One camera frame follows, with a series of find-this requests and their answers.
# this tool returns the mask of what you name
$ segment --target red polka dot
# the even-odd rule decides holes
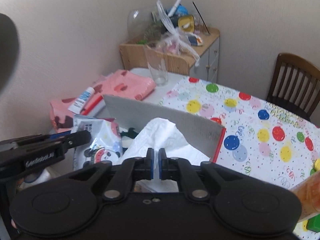
[[[250,95],[245,94],[245,93],[242,93],[242,92],[239,93],[239,97],[240,97],[242,100],[244,100],[244,101],[248,101],[248,100],[251,99],[251,96],[250,96]]]
[[[309,137],[306,137],[304,140],[309,151],[313,151],[313,143]]]
[[[214,121],[214,122],[217,122],[217,123],[221,124],[221,119],[220,119],[220,118],[213,117],[213,118],[211,118],[210,120],[212,120],[212,121]]]
[[[190,83],[197,83],[197,82],[199,82],[199,79],[198,78],[189,78],[189,82]]]
[[[280,126],[276,126],[272,129],[272,136],[276,141],[283,141],[285,134]]]

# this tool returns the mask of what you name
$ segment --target plastic bag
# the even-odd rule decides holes
[[[75,115],[72,130],[88,130],[92,137],[90,143],[76,148],[74,170],[106,160],[117,163],[123,155],[119,127],[114,119],[103,120]]]
[[[159,17],[164,26],[167,28],[168,32],[171,34],[170,35],[166,33],[166,37],[164,37],[164,39],[162,39],[160,42],[165,42],[168,46],[169,52],[177,55],[180,55],[180,51],[188,50],[196,60],[195,66],[198,67],[200,57],[198,53],[191,47],[185,32],[180,30],[178,27],[174,28],[170,18],[165,13],[160,0],[157,1],[157,6]]]

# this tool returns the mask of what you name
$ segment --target toothpaste tube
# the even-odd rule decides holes
[[[69,106],[68,110],[75,114],[79,114],[89,99],[94,95],[94,89],[92,87],[88,87],[86,91],[84,91],[74,103]]]

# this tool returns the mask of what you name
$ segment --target clear glass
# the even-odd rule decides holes
[[[200,34],[200,15],[198,13],[192,13],[193,18],[195,20],[195,34]]]
[[[299,222],[320,213],[320,171],[290,189],[300,200],[302,212]]]
[[[159,44],[158,41],[148,42],[144,46],[144,52],[153,81],[157,86],[166,85],[168,83],[168,57],[166,54],[166,44]]]

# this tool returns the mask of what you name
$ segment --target snack bag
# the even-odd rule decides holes
[[[79,170],[101,161],[116,163],[123,155],[119,126],[115,119],[96,119],[75,115],[72,131],[88,130],[91,142],[75,149],[73,169]]]

